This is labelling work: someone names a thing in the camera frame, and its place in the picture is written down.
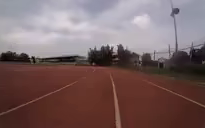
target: light pole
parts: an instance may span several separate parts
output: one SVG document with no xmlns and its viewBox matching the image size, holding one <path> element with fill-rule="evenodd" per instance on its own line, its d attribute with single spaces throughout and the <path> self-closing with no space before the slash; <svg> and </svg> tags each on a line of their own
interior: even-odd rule
<svg viewBox="0 0 205 128">
<path fill-rule="evenodd" d="M 175 30 L 175 52 L 178 51 L 178 39 L 177 39 L 177 22 L 176 22 L 176 16 L 179 12 L 180 12 L 180 9 L 179 8 L 174 8 L 174 5 L 173 5 L 173 1 L 170 0 L 170 4 L 171 4 L 171 16 L 174 18 L 174 30 Z"/>
</svg>

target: building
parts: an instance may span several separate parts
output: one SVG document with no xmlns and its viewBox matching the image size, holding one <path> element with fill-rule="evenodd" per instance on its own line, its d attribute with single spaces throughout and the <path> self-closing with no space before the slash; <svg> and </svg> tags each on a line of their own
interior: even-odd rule
<svg viewBox="0 0 205 128">
<path fill-rule="evenodd" d="M 66 55 L 66 56 L 40 58 L 40 62 L 63 63 L 63 64 L 74 64 L 74 65 L 88 64 L 87 58 L 79 55 Z"/>
</svg>

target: red running track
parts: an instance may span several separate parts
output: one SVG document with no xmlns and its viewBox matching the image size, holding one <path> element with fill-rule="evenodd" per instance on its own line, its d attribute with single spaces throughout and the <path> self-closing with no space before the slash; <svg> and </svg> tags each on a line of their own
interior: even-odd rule
<svg viewBox="0 0 205 128">
<path fill-rule="evenodd" d="M 117 112 L 122 128 L 205 128 L 201 105 L 205 88 L 185 81 L 100 67 L 0 65 L 0 128 L 115 128 Z"/>
</svg>

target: grass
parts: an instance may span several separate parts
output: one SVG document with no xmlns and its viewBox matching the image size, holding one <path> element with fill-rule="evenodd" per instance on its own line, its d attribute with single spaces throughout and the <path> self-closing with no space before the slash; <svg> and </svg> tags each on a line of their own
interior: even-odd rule
<svg viewBox="0 0 205 128">
<path fill-rule="evenodd" d="M 159 69 L 156 67 L 141 67 L 140 71 L 148 74 L 157 74 L 157 75 L 164 75 L 168 77 L 174 77 L 175 79 L 190 80 L 190 81 L 205 83 L 205 75 L 179 73 L 179 72 L 171 71 L 169 69 Z"/>
</svg>

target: sky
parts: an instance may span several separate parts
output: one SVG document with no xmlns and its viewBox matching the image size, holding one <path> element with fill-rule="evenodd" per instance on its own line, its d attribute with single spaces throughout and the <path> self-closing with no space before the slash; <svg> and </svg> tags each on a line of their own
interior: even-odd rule
<svg viewBox="0 0 205 128">
<path fill-rule="evenodd" d="M 173 0 L 179 47 L 205 41 L 205 0 Z M 0 52 L 87 55 L 123 44 L 131 51 L 174 48 L 169 0 L 0 0 Z"/>
</svg>

